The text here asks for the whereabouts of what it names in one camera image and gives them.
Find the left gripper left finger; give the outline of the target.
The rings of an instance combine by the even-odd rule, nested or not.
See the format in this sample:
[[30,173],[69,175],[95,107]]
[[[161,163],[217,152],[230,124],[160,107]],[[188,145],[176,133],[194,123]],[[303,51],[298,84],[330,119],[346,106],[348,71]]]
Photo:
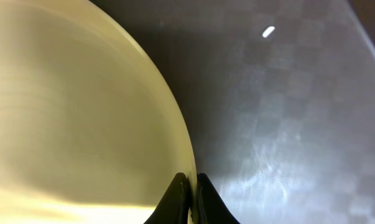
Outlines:
[[187,224],[189,214],[189,181],[179,172],[144,224]]

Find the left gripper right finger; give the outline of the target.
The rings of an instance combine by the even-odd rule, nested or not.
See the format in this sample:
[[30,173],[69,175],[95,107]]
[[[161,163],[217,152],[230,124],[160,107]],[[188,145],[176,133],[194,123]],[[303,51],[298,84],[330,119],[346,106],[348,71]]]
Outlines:
[[199,224],[239,224],[205,173],[197,175]]

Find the yellow plate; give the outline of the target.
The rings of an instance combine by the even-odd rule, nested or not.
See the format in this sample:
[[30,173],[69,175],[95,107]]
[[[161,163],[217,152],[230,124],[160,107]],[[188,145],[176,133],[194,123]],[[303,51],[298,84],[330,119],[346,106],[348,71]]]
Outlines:
[[89,1],[0,1],[0,223],[144,223],[197,186],[177,102]]

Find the leftover rice and scraps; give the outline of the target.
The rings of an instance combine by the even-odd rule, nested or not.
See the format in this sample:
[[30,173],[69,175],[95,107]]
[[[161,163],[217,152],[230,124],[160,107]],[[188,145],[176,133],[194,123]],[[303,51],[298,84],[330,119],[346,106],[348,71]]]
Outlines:
[[266,27],[263,32],[262,32],[262,37],[263,38],[268,38],[273,32],[275,31],[275,27],[274,26],[268,26]]

